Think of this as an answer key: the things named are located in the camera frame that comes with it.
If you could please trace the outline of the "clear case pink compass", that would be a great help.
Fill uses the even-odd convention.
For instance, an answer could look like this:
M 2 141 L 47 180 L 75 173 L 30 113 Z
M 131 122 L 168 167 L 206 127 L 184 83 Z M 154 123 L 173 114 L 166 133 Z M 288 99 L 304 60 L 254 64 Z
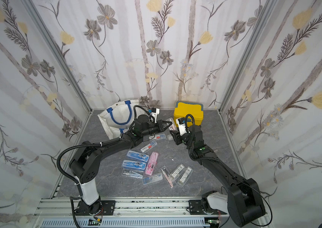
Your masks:
M 171 178 L 171 173 L 169 172 L 168 168 L 166 166 L 163 166 L 160 168 L 160 171 L 164 178 L 166 179 L 167 183 L 169 184 L 170 188 L 174 187 L 173 180 Z
M 170 131 L 178 131 L 178 128 L 177 128 L 173 118 L 168 118 L 166 121 L 171 122 L 171 125 L 169 127 Z

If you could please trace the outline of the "clear labelled case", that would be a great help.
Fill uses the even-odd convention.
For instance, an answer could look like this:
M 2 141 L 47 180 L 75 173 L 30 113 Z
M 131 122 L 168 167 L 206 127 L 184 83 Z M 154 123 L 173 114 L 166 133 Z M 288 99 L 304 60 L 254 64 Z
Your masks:
M 185 166 L 183 164 L 178 165 L 178 167 L 172 171 L 169 175 L 169 178 L 172 181 L 175 181 L 176 179 L 178 179 L 178 177 L 181 175 L 181 173 L 185 170 Z
M 192 173 L 193 173 L 193 169 L 190 166 L 188 166 L 185 172 L 183 173 L 183 175 L 181 176 L 181 178 L 178 180 L 177 185 L 180 187 L 183 187 L 189 180 Z

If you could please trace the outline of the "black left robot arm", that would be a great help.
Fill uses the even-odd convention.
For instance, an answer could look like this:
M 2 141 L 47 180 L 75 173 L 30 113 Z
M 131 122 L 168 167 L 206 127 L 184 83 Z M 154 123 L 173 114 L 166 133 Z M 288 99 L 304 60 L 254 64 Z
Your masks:
M 137 147 L 144 141 L 144 137 L 163 133 L 171 125 L 171 121 L 153 122 L 151 117 L 140 115 L 132 122 L 129 130 L 116 139 L 98 144 L 82 143 L 69 163 L 81 201 L 88 207 L 100 202 L 95 178 L 103 160 L 118 152 Z

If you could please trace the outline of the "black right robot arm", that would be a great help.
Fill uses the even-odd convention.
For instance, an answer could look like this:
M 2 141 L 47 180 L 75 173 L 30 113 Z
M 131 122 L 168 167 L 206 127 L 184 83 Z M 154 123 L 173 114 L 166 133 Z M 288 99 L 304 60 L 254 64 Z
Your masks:
M 233 222 L 243 227 L 266 214 L 259 186 L 252 178 L 245 179 L 230 169 L 205 144 L 200 126 L 190 127 L 185 133 L 170 130 L 177 145 L 186 145 L 190 158 L 208 169 L 227 192 L 227 213 Z

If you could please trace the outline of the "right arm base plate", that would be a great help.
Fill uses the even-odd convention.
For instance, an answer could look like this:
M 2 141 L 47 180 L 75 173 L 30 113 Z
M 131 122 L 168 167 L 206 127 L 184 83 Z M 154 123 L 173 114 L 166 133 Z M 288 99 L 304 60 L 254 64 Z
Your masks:
M 212 209 L 205 200 L 189 200 L 189 206 L 186 209 L 191 215 L 218 215 L 218 211 Z

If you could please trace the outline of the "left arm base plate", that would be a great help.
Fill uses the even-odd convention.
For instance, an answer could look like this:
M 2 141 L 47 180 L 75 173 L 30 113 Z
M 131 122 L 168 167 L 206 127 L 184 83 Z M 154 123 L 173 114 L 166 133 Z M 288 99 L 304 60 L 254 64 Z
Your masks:
M 112 216 L 115 209 L 115 200 L 97 200 L 91 205 L 87 205 L 83 200 L 80 200 L 75 208 L 77 216 L 95 216 L 104 215 Z

